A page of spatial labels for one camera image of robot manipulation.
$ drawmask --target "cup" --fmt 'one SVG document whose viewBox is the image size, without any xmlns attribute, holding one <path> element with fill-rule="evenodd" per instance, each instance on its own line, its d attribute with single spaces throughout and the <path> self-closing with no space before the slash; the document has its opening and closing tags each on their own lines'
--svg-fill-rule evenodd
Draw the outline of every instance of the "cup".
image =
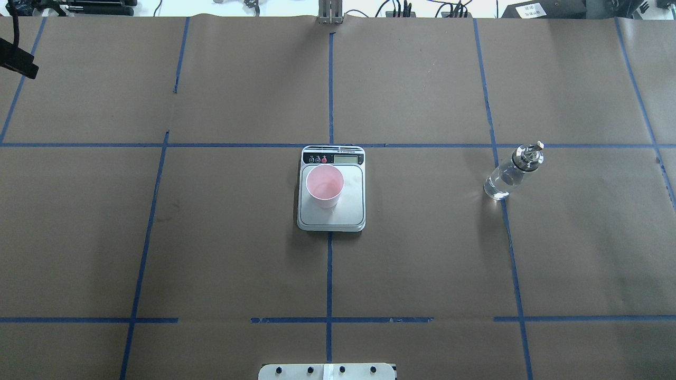
<svg viewBox="0 0 676 380">
<path fill-rule="evenodd" d="M 305 187 L 321 208 L 332 208 L 338 203 L 345 180 L 340 169 L 333 165 L 313 167 L 305 179 Z"/>
</svg>

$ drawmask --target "transparent bottle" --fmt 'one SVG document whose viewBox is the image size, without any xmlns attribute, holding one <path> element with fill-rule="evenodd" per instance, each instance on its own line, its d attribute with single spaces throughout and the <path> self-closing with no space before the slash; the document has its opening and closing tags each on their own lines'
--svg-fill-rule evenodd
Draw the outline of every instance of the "transparent bottle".
<svg viewBox="0 0 676 380">
<path fill-rule="evenodd" d="M 495 200 L 507 198 L 523 181 L 542 165 L 545 145 L 538 141 L 535 144 L 523 144 L 512 156 L 504 160 L 486 179 L 483 189 Z"/>
</svg>

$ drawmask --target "pink cup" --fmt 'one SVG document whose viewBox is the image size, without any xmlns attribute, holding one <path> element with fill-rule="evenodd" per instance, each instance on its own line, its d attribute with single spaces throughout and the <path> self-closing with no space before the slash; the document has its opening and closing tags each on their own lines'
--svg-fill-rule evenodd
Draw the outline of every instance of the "pink cup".
<svg viewBox="0 0 676 380">
<path fill-rule="evenodd" d="M 314 198 L 319 207 L 332 208 L 338 203 L 343 191 L 345 180 L 340 169 L 333 165 L 318 165 L 310 170 L 305 179 L 308 193 Z"/>
</svg>

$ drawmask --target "white bracket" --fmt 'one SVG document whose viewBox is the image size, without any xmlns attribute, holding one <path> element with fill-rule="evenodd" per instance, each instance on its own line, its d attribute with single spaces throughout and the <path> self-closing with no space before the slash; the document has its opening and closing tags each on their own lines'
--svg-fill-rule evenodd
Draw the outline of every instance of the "white bracket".
<svg viewBox="0 0 676 380">
<path fill-rule="evenodd" d="M 266 364 L 258 380 L 396 380 L 396 368 L 387 363 Z"/>
<path fill-rule="evenodd" d="M 342 24 L 343 0 L 319 0 L 317 21 L 320 24 Z"/>
</svg>

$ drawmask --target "silver metal lid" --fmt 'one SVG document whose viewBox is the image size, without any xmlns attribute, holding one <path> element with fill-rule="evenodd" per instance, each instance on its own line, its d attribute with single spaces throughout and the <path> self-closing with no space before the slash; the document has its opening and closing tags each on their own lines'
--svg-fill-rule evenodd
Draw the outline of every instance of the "silver metal lid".
<svg viewBox="0 0 676 380">
<path fill-rule="evenodd" d="M 545 145 L 542 141 L 535 144 L 523 144 L 512 153 L 512 161 L 517 168 L 524 172 L 533 172 L 542 165 L 545 155 L 542 150 Z"/>
</svg>

